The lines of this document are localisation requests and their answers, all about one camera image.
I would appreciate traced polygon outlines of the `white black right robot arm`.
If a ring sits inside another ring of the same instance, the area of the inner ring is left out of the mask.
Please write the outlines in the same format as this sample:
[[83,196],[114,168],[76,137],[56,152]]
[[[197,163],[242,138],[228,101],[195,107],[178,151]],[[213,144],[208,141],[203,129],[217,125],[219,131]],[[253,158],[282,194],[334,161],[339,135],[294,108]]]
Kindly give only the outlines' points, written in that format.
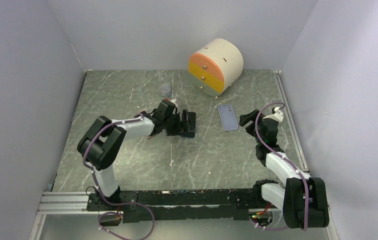
[[280,180],[259,181],[252,202],[259,208],[268,203],[277,207],[290,229],[325,228],[330,221],[325,183],[299,169],[279,146],[278,126],[282,120],[283,112],[278,107],[271,115],[256,109],[239,117],[239,125],[257,142],[257,159]]

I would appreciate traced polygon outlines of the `lilac phone case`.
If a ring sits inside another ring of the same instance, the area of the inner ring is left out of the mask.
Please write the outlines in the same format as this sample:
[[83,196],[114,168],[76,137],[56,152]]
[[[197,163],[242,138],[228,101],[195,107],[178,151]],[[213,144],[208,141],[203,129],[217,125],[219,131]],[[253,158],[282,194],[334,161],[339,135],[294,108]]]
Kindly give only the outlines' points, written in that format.
[[232,105],[220,105],[218,111],[222,127],[225,131],[234,131],[238,129],[238,122]]

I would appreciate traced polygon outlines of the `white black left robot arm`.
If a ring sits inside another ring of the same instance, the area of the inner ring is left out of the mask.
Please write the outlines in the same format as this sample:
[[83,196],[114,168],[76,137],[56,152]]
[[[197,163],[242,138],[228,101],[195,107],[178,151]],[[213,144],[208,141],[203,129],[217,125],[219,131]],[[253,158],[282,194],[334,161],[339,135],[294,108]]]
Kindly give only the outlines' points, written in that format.
[[130,119],[112,120],[99,116],[77,145],[83,165],[91,171],[100,204],[114,210],[122,202],[121,189],[115,179],[113,162],[124,141],[138,137],[152,137],[165,132],[167,136],[193,138],[196,132],[196,113],[163,99],[151,112],[142,111]]

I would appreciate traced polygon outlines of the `blue phone black screen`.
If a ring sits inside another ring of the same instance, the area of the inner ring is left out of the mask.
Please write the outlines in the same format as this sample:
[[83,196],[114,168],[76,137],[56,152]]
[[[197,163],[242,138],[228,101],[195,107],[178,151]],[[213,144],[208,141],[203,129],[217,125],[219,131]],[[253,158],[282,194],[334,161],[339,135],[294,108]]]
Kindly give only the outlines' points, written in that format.
[[180,126],[180,136],[182,138],[194,138],[196,133],[196,113],[184,109],[182,111]]

